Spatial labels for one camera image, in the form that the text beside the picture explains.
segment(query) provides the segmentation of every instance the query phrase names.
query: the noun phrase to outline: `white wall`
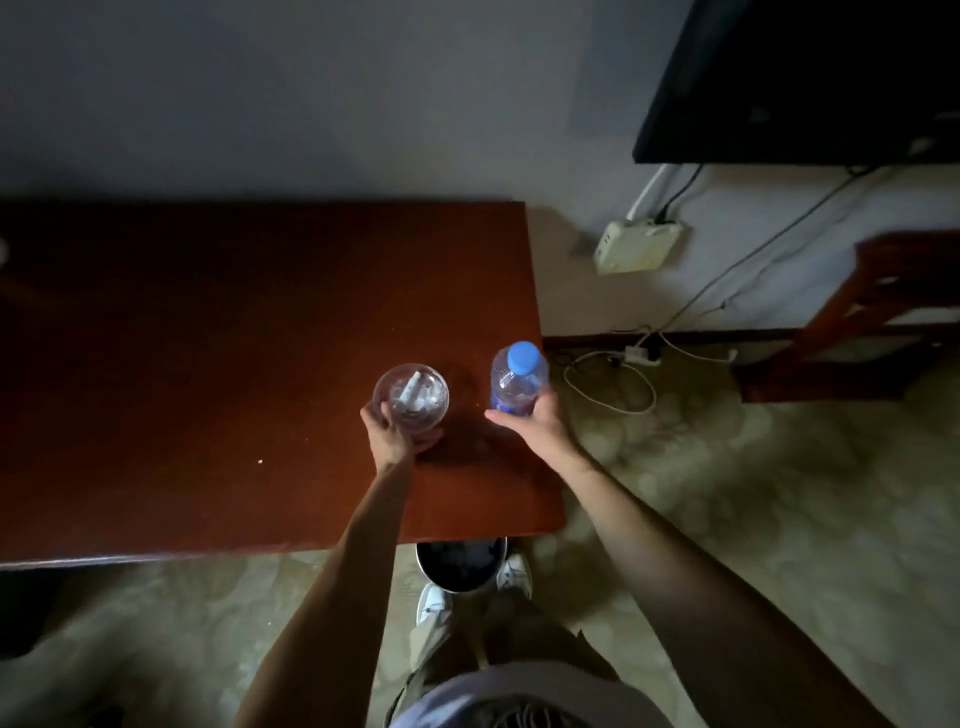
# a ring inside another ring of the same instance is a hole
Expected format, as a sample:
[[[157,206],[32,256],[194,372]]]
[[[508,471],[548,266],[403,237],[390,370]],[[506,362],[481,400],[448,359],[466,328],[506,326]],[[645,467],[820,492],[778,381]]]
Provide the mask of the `white wall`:
[[[653,172],[630,152],[689,2],[6,3],[0,194],[514,198],[530,207],[544,333],[659,324],[844,175],[709,168],[683,205],[695,233],[664,269],[593,274],[597,236]],[[679,328],[803,323],[853,242],[960,227],[958,181],[910,169],[851,190]]]

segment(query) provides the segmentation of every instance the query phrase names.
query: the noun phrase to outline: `shoe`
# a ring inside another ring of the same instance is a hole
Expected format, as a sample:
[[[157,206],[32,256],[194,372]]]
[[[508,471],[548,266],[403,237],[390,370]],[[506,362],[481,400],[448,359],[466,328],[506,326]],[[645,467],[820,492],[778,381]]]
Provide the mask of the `shoe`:
[[[450,611],[450,598],[446,592],[433,582],[428,582],[420,592],[420,602],[417,604],[417,624],[423,624],[429,618],[437,615],[442,618]]]
[[[530,576],[530,565],[522,553],[512,553],[503,562],[500,571],[496,573],[497,589],[520,589],[529,599],[534,592],[533,579]]]

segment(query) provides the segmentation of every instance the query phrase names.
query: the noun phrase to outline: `bottle label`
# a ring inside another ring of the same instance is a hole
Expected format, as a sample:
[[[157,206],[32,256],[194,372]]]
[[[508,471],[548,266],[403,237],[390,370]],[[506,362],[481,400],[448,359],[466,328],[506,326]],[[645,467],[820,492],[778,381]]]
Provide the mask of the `bottle label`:
[[[528,402],[525,406],[514,407],[504,400],[502,400],[497,395],[490,395],[490,407],[491,409],[498,409],[501,412],[506,412],[511,415],[518,415],[519,417],[525,417],[533,412],[534,404]]]

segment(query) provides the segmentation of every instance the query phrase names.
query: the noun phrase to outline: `television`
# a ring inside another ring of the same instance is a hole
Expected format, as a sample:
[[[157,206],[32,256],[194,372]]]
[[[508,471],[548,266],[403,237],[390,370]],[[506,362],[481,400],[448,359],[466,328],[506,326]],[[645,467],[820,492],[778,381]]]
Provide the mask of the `television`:
[[[696,0],[634,160],[960,161],[957,13],[932,0]]]

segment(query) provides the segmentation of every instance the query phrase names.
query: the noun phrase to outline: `cap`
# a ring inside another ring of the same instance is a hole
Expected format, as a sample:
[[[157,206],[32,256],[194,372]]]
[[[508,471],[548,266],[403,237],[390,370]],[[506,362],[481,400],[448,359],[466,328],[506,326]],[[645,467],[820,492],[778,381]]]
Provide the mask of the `cap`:
[[[540,364],[540,350],[529,341],[518,341],[507,349],[507,366],[517,376],[532,374]]]

